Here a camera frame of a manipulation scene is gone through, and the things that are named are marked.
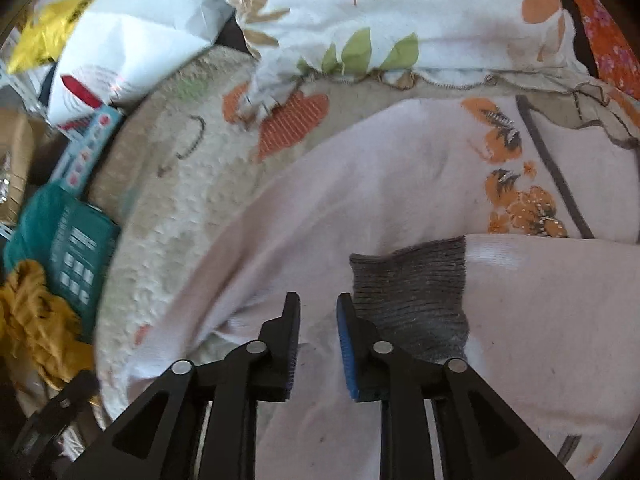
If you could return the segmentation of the pink sweater with grey cuffs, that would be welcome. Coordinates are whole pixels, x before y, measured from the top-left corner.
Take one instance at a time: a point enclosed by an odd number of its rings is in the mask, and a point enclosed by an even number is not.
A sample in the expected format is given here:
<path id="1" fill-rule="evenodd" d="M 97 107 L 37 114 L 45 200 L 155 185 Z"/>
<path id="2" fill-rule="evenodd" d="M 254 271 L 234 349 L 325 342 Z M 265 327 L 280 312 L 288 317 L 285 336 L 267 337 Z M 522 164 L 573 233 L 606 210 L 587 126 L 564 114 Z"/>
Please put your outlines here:
<path id="1" fill-rule="evenodd" d="M 567 469 L 597 479 L 639 417 L 639 143 L 528 99 L 411 99 L 322 142 L 213 242 L 125 370 L 136 396 L 210 335 L 240 344 L 302 300 L 293 397 L 263 479 L 373 479 L 380 420 L 349 399 L 349 292 L 416 358 L 466 359 Z"/>

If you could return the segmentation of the mustard striped garment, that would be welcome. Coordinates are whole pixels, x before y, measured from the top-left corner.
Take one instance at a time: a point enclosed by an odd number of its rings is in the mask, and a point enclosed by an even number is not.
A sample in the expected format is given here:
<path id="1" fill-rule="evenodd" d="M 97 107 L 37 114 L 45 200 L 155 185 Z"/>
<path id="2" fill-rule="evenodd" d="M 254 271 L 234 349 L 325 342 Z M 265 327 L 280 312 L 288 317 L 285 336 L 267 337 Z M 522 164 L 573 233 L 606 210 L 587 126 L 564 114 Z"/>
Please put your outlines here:
<path id="1" fill-rule="evenodd" d="M 62 389 L 82 370 L 94 370 L 93 348 L 81 340 L 81 319 L 47 288 L 43 266 L 23 260 L 1 286 L 1 337 L 28 356 L 38 375 Z"/>

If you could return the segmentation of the teal printed package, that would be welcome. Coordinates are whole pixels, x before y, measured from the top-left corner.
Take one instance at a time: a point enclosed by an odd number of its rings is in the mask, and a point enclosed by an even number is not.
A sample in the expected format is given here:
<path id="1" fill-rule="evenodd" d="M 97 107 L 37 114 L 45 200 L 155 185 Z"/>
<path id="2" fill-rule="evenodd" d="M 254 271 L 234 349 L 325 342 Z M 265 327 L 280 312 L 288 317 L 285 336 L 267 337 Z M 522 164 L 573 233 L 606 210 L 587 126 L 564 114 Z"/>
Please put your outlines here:
<path id="1" fill-rule="evenodd" d="M 106 271 L 120 227 L 104 212 L 57 184 L 40 188 L 23 208 L 3 249 L 8 271 L 35 260 L 49 292 L 67 301 L 81 322 L 81 340 L 92 341 Z"/>

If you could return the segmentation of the light blue patterned box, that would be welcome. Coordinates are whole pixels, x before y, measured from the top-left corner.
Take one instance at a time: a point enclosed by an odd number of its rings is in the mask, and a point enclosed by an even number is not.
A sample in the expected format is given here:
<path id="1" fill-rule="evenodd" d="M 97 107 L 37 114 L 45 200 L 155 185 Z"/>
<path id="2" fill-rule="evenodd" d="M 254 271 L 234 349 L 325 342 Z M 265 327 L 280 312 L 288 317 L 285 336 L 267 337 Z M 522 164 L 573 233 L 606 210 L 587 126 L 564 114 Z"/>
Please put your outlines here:
<path id="1" fill-rule="evenodd" d="M 81 196 L 104 148 L 125 115 L 118 108 L 102 105 L 87 119 L 73 124 L 75 136 L 56 163 L 49 181 L 75 197 Z"/>

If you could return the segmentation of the quilted heart-pattern bedspread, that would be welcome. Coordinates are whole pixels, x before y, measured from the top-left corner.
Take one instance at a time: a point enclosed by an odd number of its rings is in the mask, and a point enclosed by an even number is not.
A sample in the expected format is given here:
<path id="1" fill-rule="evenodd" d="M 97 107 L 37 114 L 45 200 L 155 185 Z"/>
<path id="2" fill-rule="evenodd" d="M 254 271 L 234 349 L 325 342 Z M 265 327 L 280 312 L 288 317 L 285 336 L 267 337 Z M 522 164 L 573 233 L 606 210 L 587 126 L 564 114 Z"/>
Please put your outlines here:
<path id="1" fill-rule="evenodd" d="M 122 222 L 96 322 L 96 372 L 116 416 L 175 356 L 210 358 L 242 339 L 276 259 L 250 240 L 316 258 L 318 240 L 352 252 L 486 230 L 515 231 L 512 205 L 536 200 L 570 234 L 560 194 L 579 170 L 597 180 L 614 224 L 638 235 L 632 149 L 639 101 L 585 75 L 490 76 L 463 88 L 410 78 L 310 76 L 260 124 L 235 117 L 256 65 L 217 48 L 179 70 L 129 118 L 90 190 Z M 540 123 L 552 177 L 526 118 Z"/>

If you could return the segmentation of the brown cardboard box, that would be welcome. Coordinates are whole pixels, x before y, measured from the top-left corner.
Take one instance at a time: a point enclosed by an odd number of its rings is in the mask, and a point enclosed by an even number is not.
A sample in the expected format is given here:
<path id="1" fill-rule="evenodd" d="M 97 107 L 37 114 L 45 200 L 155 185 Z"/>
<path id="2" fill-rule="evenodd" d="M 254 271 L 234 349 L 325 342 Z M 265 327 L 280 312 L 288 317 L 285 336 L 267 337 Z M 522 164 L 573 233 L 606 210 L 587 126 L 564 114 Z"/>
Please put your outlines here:
<path id="1" fill-rule="evenodd" d="M 24 200 L 39 133 L 18 110 L 1 110 L 1 222 L 13 226 Z"/>

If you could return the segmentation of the red floral cushion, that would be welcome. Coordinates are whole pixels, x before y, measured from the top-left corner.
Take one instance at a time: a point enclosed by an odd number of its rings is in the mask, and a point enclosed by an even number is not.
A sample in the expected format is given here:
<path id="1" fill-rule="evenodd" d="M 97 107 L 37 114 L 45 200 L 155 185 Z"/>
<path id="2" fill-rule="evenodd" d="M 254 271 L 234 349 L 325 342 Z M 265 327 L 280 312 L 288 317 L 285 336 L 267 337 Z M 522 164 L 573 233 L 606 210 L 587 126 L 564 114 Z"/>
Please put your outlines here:
<path id="1" fill-rule="evenodd" d="M 591 76 L 639 99 L 639 60 L 601 0 L 562 0 L 576 25 L 574 49 Z"/>

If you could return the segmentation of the yellow plastic bag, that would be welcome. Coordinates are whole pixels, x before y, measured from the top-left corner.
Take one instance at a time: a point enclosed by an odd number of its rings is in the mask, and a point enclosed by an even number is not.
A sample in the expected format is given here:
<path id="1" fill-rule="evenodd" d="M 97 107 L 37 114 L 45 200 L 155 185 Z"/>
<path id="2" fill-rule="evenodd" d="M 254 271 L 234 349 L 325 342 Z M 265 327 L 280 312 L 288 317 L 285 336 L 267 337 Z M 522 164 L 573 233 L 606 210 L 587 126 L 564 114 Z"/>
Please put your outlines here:
<path id="1" fill-rule="evenodd" d="M 56 62 L 81 15 L 95 1 L 55 0 L 32 14 L 6 66 L 8 73 L 23 73 Z"/>

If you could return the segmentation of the white floral pillow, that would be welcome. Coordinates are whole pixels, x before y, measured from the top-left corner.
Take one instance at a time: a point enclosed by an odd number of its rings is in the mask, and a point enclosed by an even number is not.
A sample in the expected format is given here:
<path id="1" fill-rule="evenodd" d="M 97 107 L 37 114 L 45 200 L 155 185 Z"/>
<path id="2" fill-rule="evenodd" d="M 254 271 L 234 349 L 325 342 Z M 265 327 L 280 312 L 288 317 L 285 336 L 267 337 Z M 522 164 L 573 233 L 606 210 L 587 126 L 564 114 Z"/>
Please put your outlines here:
<path id="1" fill-rule="evenodd" d="M 226 0 L 257 90 L 307 74 L 413 70 L 446 84 L 492 72 L 579 70 L 562 0 Z"/>

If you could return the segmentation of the white plastic bag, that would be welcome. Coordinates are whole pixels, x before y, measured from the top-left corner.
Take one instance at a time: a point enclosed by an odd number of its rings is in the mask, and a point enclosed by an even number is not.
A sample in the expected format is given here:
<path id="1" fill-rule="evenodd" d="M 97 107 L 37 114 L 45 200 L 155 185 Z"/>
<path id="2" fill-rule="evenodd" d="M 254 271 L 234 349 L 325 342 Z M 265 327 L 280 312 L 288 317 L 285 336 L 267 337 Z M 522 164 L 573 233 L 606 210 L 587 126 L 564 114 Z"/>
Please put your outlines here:
<path id="1" fill-rule="evenodd" d="M 94 0 L 56 63 L 48 122 L 137 104 L 208 50 L 232 13 L 224 0 Z"/>

